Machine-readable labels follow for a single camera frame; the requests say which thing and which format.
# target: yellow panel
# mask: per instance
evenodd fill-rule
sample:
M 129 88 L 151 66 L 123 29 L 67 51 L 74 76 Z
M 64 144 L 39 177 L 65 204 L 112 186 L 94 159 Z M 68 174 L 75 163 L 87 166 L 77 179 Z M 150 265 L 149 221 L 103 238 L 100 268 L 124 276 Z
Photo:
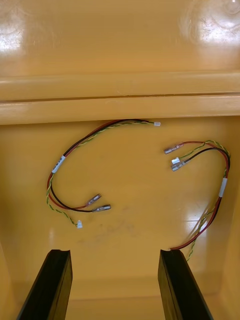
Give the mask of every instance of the yellow panel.
M 233 139 L 239 120 L 163 119 L 161 127 L 119 127 L 76 150 L 54 178 L 57 194 L 78 205 L 101 192 L 99 204 L 112 205 L 99 214 L 70 212 L 75 221 L 82 220 L 82 229 L 47 207 L 46 181 L 68 146 L 102 122 L 0 127 L 0 241 L 17 302 L 23 303 L 51 249 L 71 250 L 71 301 L 160 299 L 160 249 L 185 240 L 215 200 L 224 170 L 218 153 L 209 152 L 172 172 L 173 155 L 164 155 L 163 148 L 209 138 L 230 150 L 232 167 L 218 218 L 197 241 L 190 266 L 206 297 L 219 293 L 239 182 L 239 151 Z
M 239 92 L 239 16 L 239 0 L 1 1 L 1 99 Z
M 0 103 L 0 125 L 239 115 L 238 95 L 106 97 Z

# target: glossy surface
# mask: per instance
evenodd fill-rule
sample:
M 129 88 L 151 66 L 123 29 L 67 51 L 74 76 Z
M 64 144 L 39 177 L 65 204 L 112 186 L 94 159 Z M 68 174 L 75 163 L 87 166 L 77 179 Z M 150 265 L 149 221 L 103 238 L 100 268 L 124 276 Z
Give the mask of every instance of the glossy surface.
M 99 214 L 71 213 L 82 220 L 80 230 L 47 207 L 46 180 L 61 153 L 101 122 L 2 126 L 0 241 L 18 304 L 52 248 L 71 250 L 71 301 L 159 296 L 160 248 L 188 236 L 214 201 L 223 175 L 224 163 L 215 152 L 171 171 L 173 156 L 164 155 L 163 148 L 189 138 L 216 139 L 232 154 L 219 216 L 198 240 L 190 261 L 203 294 L 218 293 L 239 182 L 239 151 L 233 139 L 239 121 L 163 119 L 161 127 L 109 130 L 76 150 L 57 172 L 53 182 L 57 194 L 78 205 L 101 192 L 99 204 L 112 205 L 112 210 Z M 155 308 L 160 316 L 159 306 Z
M 213 152 L 173 173 L 162 150 L 215 139 L 231 152 L 229 181 L 190 266 L 214 320 L 239 320 L 240 0 L 0 0 L 0 8 L 0 318 L 16 319 L 49 250 L 70 249 L 68 320 L 163 319 L 160 249 L 186 239 L 215 200 L 224 164 Z M 162 126 L 103 133 L 53 182 L 69 204 L 98 192 L 99 204 L 111 203 L 72 213 L 77 230 L 47 207 L 47 177 L 73 142 L 124 118 Z
M 240 91 L 240 0 L 0 4 L 2 100 Z

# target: yellow plastic surface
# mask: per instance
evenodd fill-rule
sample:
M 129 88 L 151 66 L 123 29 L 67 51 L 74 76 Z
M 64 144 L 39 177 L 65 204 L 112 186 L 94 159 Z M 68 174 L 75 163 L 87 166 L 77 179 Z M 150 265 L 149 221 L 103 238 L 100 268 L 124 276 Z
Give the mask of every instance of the yellow plastic surface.
M 221 185 L 202 154 L 177 172 L 164 155 L 214 139 L 231 153 L 217 219 L 189 262 L 215 320 L 240 319 L 240 1 L 0 2 L 0 319 L 13 320 L 51 249 L 71 250 L 67 320 L 164 319 L 160 249 L 181 244 Z M 157 119 L 102 133 L 54 178 L 61 199 L 96 193 L 102 213 L 46 205 L 75 141 L 111 119 Z

